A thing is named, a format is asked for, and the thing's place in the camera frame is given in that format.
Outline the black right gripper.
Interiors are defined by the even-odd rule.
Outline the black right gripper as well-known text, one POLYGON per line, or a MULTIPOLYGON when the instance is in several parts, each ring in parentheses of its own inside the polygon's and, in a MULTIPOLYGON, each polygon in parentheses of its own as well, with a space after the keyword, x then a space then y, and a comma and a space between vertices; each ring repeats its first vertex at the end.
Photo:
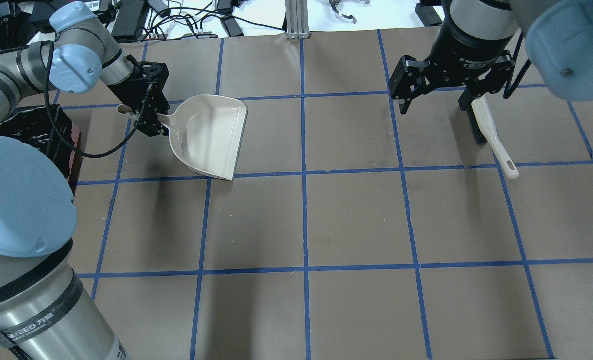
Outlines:
POLYGON ((444 22, 426 61, 411 55, 400 58, 390 76, 390 97, 406 114, 412 101, 439 88, 466 86, 458 100, 465 112, 474 100, 497 94, 511 80, 516 60, 507 46, 513 38, 481 39, 444 22))

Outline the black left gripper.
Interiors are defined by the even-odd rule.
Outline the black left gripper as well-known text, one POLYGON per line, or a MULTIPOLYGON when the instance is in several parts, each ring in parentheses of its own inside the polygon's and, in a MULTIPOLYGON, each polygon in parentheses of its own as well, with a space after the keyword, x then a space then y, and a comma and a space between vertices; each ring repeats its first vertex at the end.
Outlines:
POLYGON ((121 104, 135 115, 141 114, 143 103, 147 102, 148 107, 139 116, 138 131, 148 137, 169 136, 169 130, 159 119, 159 114, 166 115, 170 110, 169 101, 163 94, 169 76, 165 63, 143 61, 132 69, 125 80, 109 85, 121 104))

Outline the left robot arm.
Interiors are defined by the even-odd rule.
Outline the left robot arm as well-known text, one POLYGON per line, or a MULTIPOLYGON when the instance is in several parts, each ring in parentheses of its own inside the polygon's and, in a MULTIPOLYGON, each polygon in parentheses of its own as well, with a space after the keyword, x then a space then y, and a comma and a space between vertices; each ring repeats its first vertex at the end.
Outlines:
POLYGON ((129 360, 68 263, 77 226, 70 188, 74 123, 50 91, 103 82, 142 132, 166 135, 164 63, 137 61, 84 2, 49 19, 56 37, 0 51, 0 347, 18 360, 129 360))

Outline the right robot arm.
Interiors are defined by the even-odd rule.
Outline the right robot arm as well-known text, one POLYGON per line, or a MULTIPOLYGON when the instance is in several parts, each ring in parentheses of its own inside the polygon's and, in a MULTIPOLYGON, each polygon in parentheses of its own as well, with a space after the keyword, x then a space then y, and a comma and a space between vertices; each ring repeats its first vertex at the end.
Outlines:
POLYGON ((511 96, 530 66, 550 93, 593 101, 593 0, 442 0, 444 19, 427 59, 404 55, 388 82, 406 114, 411 102, 440 88, 475 98, 511 96))

